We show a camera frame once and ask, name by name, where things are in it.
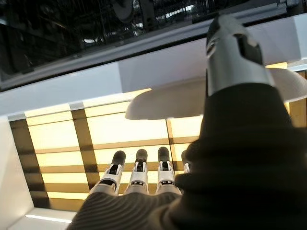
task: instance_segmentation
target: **illuminated panel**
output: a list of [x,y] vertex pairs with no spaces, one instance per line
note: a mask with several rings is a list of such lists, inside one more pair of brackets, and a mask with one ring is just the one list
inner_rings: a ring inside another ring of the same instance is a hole
[[94,145],[168,138],[165,120],[127,120],[124,113],[87,120]]
[[[122,172],[120,183],[121,184],[129,184],[131,174],[132,174],[132,172]],[[103,175],[104,175],[104,172],[99,173],[100,178],[102,178]],[[149,184],[158,183],[158,171],[148,171],[147,175],[148,175],[148,183]]]
[[184,118],[172,118],[170,119],[172,137],[195,137],[199,136],[201,129],[201,116],[184,117]]
[[109,103],[129,101],[135,98],[137,95],[143,92],[147,92],[149,90],[151,89],[137,90],[137,91],[132,91],[132,92],[118,93],[118,94],[98,97],[98,98],[83,101],[83,105],[86,108],[86,107],[109,104]]
[[73,121],[30,126],[29,131],[36,152],[79,146]]
[[173,153],[173,161],[182,161],[181,154],[184,150],[187,150],[189,143],[174,145],[175,154]]
[[288,65],[286,62],[281,62],[273,65],[268,65],[266,68],[279,68],[279,69],[287,69]]
[[49,198],[85,200],[88,196],[88,193],[47,192],[47,195],[48,195]]
[[80,151],[37,154],[40,167],[83,165]]
[[39,116],[39,115],[69,111],[70,109],[71,108],[69,104],[59,104],[59,105],[45,107],[41,109],[29,110],[29,111],[26,111],[24,114],[26,117],[30,117],[30,116]]
[[97,164],[110,164],[115,152],[121,150],[126,154],[125,163],[134,163],[136,152],[139,149],[145,149],[148,154],[147,162],[158,162],[158,150],[160,147],[168,148],[169,155],[170,147],[169,145],[154,145],[154,146],[140,146],[140,147],[129,147],[129,148],[118,148],[118,149],[99,149],[95,150],[95,156]]
[[130,102],[107,104],[85,109],[87,117],[126,112]]
[[179,174],[184,174],[184,170],[182,170],[182,171],[181,171],[181,170],[175,171],[175,176],[176,176],[176,175],[179,175]]
[[27,123],[29,126],[35,126],[40,124],[46,124],[58,121],[67,121],[67,120],[72,120],[72,115],[70,111],[57,113],[57,114],[30,117],[27,118]]
[[76,173],[42,173],[44,183],[87,184],[84,172]]

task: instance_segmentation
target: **white wall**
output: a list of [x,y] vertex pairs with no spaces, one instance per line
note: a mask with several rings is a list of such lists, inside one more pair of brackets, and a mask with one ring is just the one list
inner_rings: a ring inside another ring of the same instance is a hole
[[33,202],[21,168],[11,127],[0,117],[0,230],[33,209]]
[[[34,208],[28,214],[72,220],[76,213],[44,208]],[[9,227],[8,230],[63,230],[66,229],[68,225],[69,223],[22,217],[15,224]]]
[[1,92],[0,115],[120,92],[118,64],[111,63]]
[[23,217],[8,230],[64,230],[68,223]]

